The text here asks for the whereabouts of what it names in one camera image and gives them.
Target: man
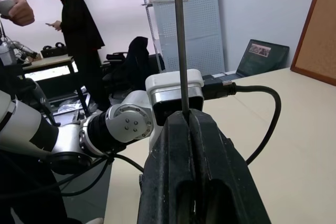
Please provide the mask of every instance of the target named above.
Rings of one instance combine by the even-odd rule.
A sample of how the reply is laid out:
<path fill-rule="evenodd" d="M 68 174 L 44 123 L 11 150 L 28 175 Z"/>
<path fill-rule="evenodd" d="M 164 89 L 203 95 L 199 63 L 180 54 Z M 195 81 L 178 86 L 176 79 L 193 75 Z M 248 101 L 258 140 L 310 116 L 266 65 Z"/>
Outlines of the man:
<path fill-rule="evenodd" d="M 109 98 L 104 89 L 98 49 L 104 42 L 84 0 L 61 0 L 63 3 L 62 21 L 52 26 L 62 31 L 68 53 L 73 56 L 81 79 L 98 109 L 106 111 L 110 107 Z"/>
<path fill-rule="evenodd" d="M 26 26 L 35 21 L 34 13 L 26 0 L 14 0 L 16 5 L 8 17 L 18 26 Z M 10 86 L 3 62 L 0 60 L 0 90 L 15 98 L 15 91 Z M 0 151 L 0 195 L 15 194 L 36 189 L 27 178 L 15 170 L 20 167 L 30 178 L 42 186 L 55 184 L 56 180 L 46 164 L 40 164 L 37 158 Z M 11 208 L 24 224 L 63 224 L 80 223 L 67 218 L 63 199 L 58 194 L 39 194 L 19 200 L 0 200 L 0 223 L 15 224 Z"/>

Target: cork board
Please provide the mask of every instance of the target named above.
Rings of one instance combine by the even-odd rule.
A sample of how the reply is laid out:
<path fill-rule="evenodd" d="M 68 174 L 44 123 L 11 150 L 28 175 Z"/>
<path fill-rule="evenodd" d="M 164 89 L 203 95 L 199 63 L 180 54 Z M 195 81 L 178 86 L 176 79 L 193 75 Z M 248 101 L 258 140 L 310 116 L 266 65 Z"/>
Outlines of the cork board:
<path fill-rule="evenodd" d="M 291 70 L 336 86 L 336 0 L 313 0 Z"/>

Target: white table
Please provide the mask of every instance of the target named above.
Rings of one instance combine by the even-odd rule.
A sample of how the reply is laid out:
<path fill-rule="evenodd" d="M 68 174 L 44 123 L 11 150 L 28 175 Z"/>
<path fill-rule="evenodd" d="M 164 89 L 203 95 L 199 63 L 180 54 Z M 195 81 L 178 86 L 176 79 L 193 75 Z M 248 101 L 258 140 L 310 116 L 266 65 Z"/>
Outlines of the white table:
<path fill-rule="evenodd" d="M 289 69 L 236 83 L 269 86 L 282 99 L 275 132 L 249 167 L 272 223 L 335 223 L 336 87 Z M 247 158 L 268 129 L 274 101 L 264 93 L 239 93 L 205 102 L 204 111 Z M 123 154 L 144 165 L 148 140 L 129 146 Z M 138 175 L 135 168 L 115 161 L 105 224 L 137 222 Z"/>

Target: cable connector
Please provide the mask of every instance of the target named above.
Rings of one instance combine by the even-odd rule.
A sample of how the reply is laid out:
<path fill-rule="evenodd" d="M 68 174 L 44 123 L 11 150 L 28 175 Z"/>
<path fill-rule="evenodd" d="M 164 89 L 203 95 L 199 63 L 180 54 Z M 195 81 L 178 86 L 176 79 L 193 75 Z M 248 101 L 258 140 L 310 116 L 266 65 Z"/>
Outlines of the cable connector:
<path fill-rule="evenodd" d="M 222 81 L 218 78 L 210 78 L 204 81 L 202 87 L 204 100 L 218 99 L 236 94 L 236 83 L 232 81 Z"/>

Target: white wall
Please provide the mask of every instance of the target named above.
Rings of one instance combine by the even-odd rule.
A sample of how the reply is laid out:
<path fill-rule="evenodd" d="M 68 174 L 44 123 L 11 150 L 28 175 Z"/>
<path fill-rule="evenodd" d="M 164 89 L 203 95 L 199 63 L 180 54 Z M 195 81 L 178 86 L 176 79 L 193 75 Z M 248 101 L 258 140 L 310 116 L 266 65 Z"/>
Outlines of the white wall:
<path fill-rule="evenodd" d="M 62 3 L 58 0 L 27 0 L 35 14 L 35 22 L 26 27 L 19 27 L 8 20 L 2 20 L 5 32 L 12 40 L 18 40 L 34 51 L 40 52 L 45 45 L 54 46 L 63 42 L 61 32 L 55 31 L 45 23 L 61 20 Z"/>
<path fill-rule="evenodd" d="M 143 0 L 85 0 L 104 40 L 99 54 L 101 60 L 106 54 L 128 51 L 130 42 L 136 36 L 149 38 L 148 50 L 154 53 L 153 42 Z"/>
<path fill-rule="evenodd" d="M 289 66 L 311 1 L 219 0 L 226 70 L 237 69 L 250 39 L 289 46 Z"/>

